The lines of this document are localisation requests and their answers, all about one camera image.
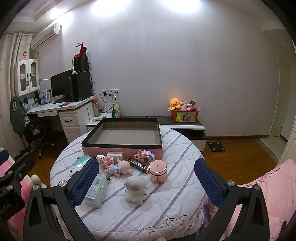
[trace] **blue textured pad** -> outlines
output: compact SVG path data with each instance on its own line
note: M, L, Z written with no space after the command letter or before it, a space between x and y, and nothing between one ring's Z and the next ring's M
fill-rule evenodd
M212 204L214 206L221 207L224 202L222 190L213 179L209 171L201 163L200 159L196 160L194 164L194 172Z
M74 185L71 192L70 205L74 208L79 206L85 198L91 184L99 173L99 162L93 159L89 167L81 175L81 178Z
M7 150L0 152L0 166L8 160L9 154Z

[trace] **white astronaut toy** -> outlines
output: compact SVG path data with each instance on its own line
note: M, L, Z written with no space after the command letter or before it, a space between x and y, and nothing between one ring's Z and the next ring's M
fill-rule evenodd
M124 182L126 187L125 198L127 202L137 202L142 205L143 201L147 198L145 189L147 187L146 181L140 176L130 176Z

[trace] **wall-mounted air conditioner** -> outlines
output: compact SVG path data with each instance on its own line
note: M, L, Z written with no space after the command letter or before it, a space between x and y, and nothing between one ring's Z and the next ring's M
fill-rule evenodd
M59 23L54 23L44 29L42 32L37 34L35 38L33 38L31 43L32 49L37 49L43 43L47 42L49 39L53 38L54 36L58 36L60 32L61 25Z

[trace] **curtain rod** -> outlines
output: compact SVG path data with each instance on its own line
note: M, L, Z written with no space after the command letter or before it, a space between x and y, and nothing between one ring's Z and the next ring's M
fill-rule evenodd
M28 36L29 34L24 34L25 36ZM33 36L35 36L35 35L37 35L37 34L33 34ZM11 36L13 36L13 34L10 34L10 35L8 35L9 37L11 37ZM18 34L17 34L17 36L18 36ZM4 38L5 37L5 35L4 36L2 36L1 38Z

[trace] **silver bolt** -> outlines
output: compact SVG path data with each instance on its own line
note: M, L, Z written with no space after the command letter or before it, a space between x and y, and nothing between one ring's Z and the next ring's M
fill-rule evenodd
M257 185L257 184L254 185L254 188L255 188L256 190L261 190L261 187L260 187L259 185Z
M39 185L37 184L32 187L33 190L37 190L38 188L39 188Z
M67 185L67 182L66 181L61 181L60 183L59 183L59 186L60 187L64 187L64 186L66 186Z
M235 182L233 180L228 180L227 185L233 187L235 185Z

